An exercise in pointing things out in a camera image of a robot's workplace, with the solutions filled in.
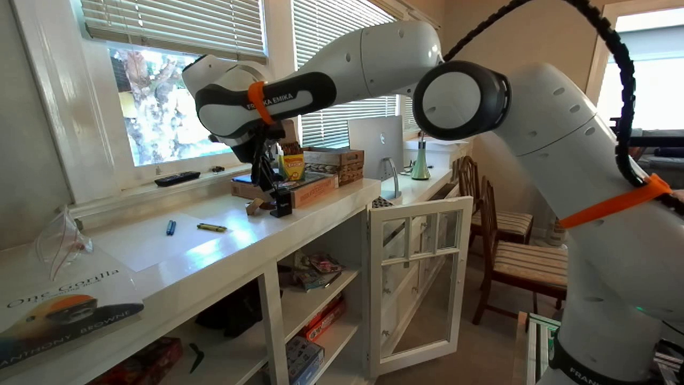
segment window blind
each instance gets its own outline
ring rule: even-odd
[[[82,0],[92,38],[265,58],[261,0]]]
[[[296,66],[352,31],[393,21],[366,0],[294,0]],[[347,148],[347,120],[397,115],[397,97],[366,98],[302,115],[306,148]]]

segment glass cabinet door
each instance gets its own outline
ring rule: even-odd
[[[371,379],[457,348],[471,213],[471,196],[371,210]]]

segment pen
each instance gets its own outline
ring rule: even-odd
[[[172,238],[175,233],[175,220],[169,220],[167,225],[167,238]]]

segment cardboard box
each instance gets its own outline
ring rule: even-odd
[[[364,150],[303,152],[306,165],[364,167]]]
[[[364,150],[303,152],[303,167],[336,173],[341,186],[364,178]]]

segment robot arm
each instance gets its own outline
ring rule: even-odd
[[[555,68],[531,66],[502,78],[471,62],[443,62],[439,48],[428,24],[366,28],[320,50],[294,78],[267,83],[264,101],[272,118],[283,120],[406,91],[416,124],[431,137],[462,140],[496,128],[560,219],[633,191],[613,162],[612,130]],[[264,140],[254,133],[269,126],[249,91],[227,82],[227,68],[202,58],[183,78],[205,128],[251,162],[254,152],[242,148]],[[560,344],[580,366],[554,367],[544,383],[648,379],[659,320],[684,324],[683,232],[675,211],[643,203],[569,233]]]
[[[348,101],[411,91],[441,60],[431,25],[382,24],[329,42],[290,78],[265,83],[264,102],[279,122]],[[264,120],[234,66],[203,56],[183,68],[183,82],[211,137],[230,145],[239,161],[252,162],[254,153],[243,148],[264,128]]]

